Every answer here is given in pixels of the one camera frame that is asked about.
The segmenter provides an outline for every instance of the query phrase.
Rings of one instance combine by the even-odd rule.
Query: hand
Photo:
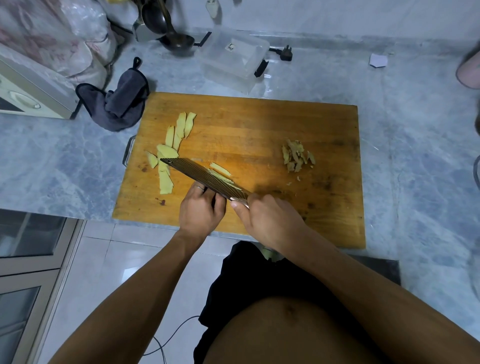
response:
[[[227,200],[199,182],[194,182],[180,204],[180,230],[202,243],[225,215]]]
[[[251,194],[250,210],[240,202],[230,204],[252,237],[285,256],[288,248],[311,230],[291,204],[270,194]]]

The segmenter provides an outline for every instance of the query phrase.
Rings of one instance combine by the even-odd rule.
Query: wooden cutting board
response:
[[[292,203],[308,226],[335,245],[365,248],[358,114],[352,105],[152,93],[113,218],[178,226],[180,203],[193,181],[172,170],[173,194],[160,195],[157,169],[144,151],[156,154],[182,111],[197,117],[180,157],[204,166],[215,162],[243,188]],[[313,153],[313,169],[287,173],[281,151],[286,138]],[[230,206],[217,231],[247,234]]]

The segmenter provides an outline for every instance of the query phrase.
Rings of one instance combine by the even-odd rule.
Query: knife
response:
[[[229,201],[238,201],[248,207],[247,198],[249,191],[237,186],[222,181],[218,177],[208,172],[204,166],[194,162],[188,158],[161,158],[162,162],[182,172],[186,176],[200,182],[204,186],[215,191],[219,195],[225,197]]]

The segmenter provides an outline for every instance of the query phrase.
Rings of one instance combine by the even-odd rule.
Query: spoon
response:
[[[192,48],[193,44],[195,43],[195,39],[192,36],[177,33],[175,28],[172,24],[172,19],[170,17],[170,13],[165,6],[163,0],[157,0],[160,9],[165,17],[165,21],[167,23],[167,34],[161,37],[160,43],[164,45],[165,48],[171,51],[186,51]]]

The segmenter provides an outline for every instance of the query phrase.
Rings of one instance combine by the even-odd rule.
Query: gray towel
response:
[[[137,69],[141,63],[134,58],[133,67],[122,74],[115,91],[105,93],[91,84],[79,84],[75,89],[92,120],[102,128],[117,132],[134,126],[142,117],[150,90]]]

